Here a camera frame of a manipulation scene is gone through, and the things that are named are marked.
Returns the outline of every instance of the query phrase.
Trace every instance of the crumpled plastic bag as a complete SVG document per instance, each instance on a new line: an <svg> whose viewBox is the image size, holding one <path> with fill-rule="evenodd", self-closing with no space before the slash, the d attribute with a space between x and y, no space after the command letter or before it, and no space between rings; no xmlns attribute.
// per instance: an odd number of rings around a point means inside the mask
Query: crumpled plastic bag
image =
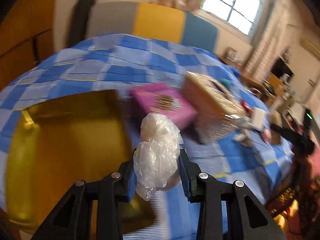
<svg viewBox="0 0 320 240"><path fill-rule="evenodd" d="M142 120L140 138L142 142L133 154L136 192L150 200L157 190L168 189L169 180L170 188L179 183L178 158L183 140L178 127L162 114L148 114Z"/></svg>

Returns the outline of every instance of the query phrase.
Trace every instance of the silver screw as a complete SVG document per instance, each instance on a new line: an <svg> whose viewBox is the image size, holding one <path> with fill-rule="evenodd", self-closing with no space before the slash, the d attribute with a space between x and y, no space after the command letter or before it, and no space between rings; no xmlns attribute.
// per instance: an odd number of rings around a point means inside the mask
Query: silver screw
<svg viewBox="0 0 320 240"><path fill-rule="evenodd" d="M201 179L207 179L207 178L209 178L209 175L206 174L206 173L204 173L204 172L201 172L201 173L199 174L199 177L200 177Z"/></svg>
<svg viewBox="0 0 320 240"><path fill-rule="evenodd" d="M77 187L81 187L83 185L84 185L84 181L82 179L79 179L79 180L76 181L76 186Z"/></svg>
<svg viewBox="0 0 320 240"><path fill-rule="evenodd" d="M121 177L121 174L119 172L114 172L111 174L111 177L113 177L114 179L119 179Z"/></svg>
<svg viewBox="0 0 320 240"><path fill-rule="evenodd" d="M242 181L242 180L237 180L237 181L236 181L236 186L238 186L238 187L243 187L243 186L244 186L243 181Z"/></svg>

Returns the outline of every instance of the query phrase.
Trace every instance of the blue bedsheet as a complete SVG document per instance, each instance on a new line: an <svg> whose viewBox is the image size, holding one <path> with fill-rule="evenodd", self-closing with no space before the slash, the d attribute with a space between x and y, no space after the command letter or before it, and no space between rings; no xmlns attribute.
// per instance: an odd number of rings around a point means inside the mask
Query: blue bedsheet
<svg viewBox="0 0 320 240"><path fill-rule="evenodd" d="M3 181L6 156L21 109L75 93L116 89L125 116L130 88L157 81L179 88L186 71L230 80L231 91L238 100L242 97L251 107L268 111L264 103L243 87L231 68L218 61L212 53L125 34L108 34L82 41L73 48L52 55L11 82L0 93L1 207L5 209ZM125 124L135 148L140 142L139 131L129 117ZM282 146L272 147L252 131L254 147L245 148L232 140L234 133L207 145L198 142L193 129L181 134L184 140L182 147L203 172L225 182L243 180L262 203L290 170L292 153L285 140ZM181 185L167 192L157 192L151 203L156 223L124 236L125 239L195 238L199 205L188 203ZM225 207L223 214L226 231Z"/></svg>

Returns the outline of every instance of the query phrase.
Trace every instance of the window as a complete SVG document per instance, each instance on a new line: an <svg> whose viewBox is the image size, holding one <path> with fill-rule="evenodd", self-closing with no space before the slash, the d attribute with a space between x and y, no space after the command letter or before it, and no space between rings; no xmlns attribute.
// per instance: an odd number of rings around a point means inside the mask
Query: window
<svg viewBox="0 0 320 240"><path fill-rule="evenodd" d="M205 0L200 8L248 35L253 29L262 3L263 0Z"/></svg>

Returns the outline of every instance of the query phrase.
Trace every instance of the yellow headboard panel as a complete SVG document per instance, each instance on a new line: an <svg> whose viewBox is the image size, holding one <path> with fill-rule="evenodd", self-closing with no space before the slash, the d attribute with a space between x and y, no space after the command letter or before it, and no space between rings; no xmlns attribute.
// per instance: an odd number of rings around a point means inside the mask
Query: yellow headboard panel
<svg viewBox="0 0 320 240"><path fill-rule="evenodd" d="M181 43L186 14L183 11L150 3L139 3L132 34L140 37Z"/></svg>

